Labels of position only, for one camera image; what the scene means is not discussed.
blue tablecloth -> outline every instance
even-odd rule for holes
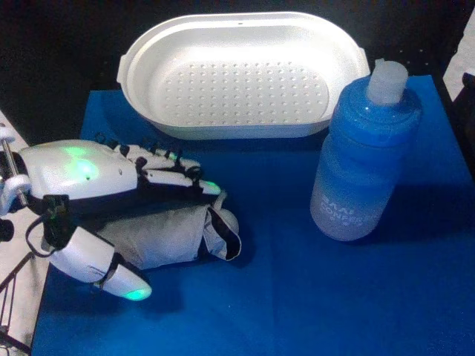
[[[33,355],[475,355],[475,189],[429,76],[425,115],[378,228],[356,244],[309,213],[321,135],[181,142],[120,91],[91,92],[82,138],[179,145],[229,192],[242,255],[147,272],[135,303],[50,267]]]

bottle body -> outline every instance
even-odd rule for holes
[[[310,211],[335,240],[356,240],[377,226],[422,115],[410,90],[395,105],[371,102],[369,81],[359,79],[341,93],[318,163]]]

bottle spout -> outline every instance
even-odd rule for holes
[[[404,65],[379,59],[370,78],[366,96],[376,105],[394,105],[401,101],[408,74]]]

plastic bottle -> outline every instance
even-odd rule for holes
[[[369,234],[393,192],[422,116],[406,81],[403,65],[378,60],[372,76],[341,92],[310,202],[315,223],[335,240]]]

white basket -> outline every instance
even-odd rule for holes
[[[143,34],[117,81],[132,107],[181,139],[300,137],[328,125],[370,73],[340,27],[305,13],[184,16]]]

